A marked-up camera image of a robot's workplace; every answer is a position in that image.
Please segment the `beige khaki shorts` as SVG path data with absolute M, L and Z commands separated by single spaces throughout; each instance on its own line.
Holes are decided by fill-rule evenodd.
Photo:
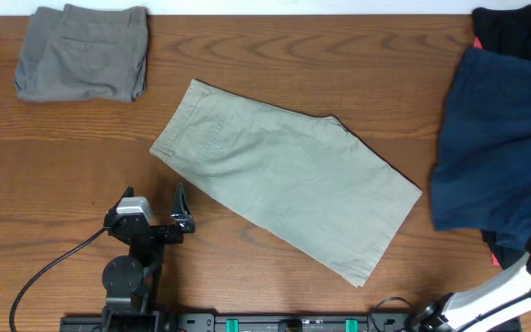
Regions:
M 356 287 L 421 195 L 335 117 L 295 113 L 198 80 L 150 151 Z

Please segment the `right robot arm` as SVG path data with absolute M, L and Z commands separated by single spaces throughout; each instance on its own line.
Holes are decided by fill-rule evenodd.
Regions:
M 531 237 L 525 254 L 480 286 L 449 293 L 418 311 L 408 327 L 415 331 L 488 331 L 531 311 Z

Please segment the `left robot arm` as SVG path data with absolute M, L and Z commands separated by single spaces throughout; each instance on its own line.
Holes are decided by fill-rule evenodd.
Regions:
M 170 217 L 172 224 L 152 226 L 150 204 L 143 196 L 136 196 L 132 187 L 107 212 L 104 230 L 127 244 L 129 252 L 112 259 L 103 270 L 106 301 L 102 332 L 178 329 L 176 318 L 159 308 L 157 298 L 165 247 L 182 243 L 186 233 L 195 232 L 182 184 L 176 187 Z

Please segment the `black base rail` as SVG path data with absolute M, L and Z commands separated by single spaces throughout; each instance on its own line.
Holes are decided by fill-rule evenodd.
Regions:
M 399 332 L 420 331 L 410 314 L 348 316 L 116 314 L 68 316 L 60 332 Z

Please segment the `black garment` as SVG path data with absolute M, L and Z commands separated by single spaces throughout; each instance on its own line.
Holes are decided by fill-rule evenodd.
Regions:
M 531 61 L 531 5 L 513 10 L 479 7 L 471 17 L 482 50 Z

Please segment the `folded grey shorts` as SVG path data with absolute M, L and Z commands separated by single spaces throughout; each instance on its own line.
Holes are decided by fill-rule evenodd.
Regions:
M 24 101 L 132 102 L 146 92 L 148 14 L 40 6 L 29 17 L 15 71 Z

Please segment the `navy blue shorts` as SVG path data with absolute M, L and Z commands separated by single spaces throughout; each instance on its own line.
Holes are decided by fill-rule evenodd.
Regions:
M 531 61 L 467 49 L 446 98 L 431 176 L 438 231 L 492 231 L 522 250 L 531 236 Z

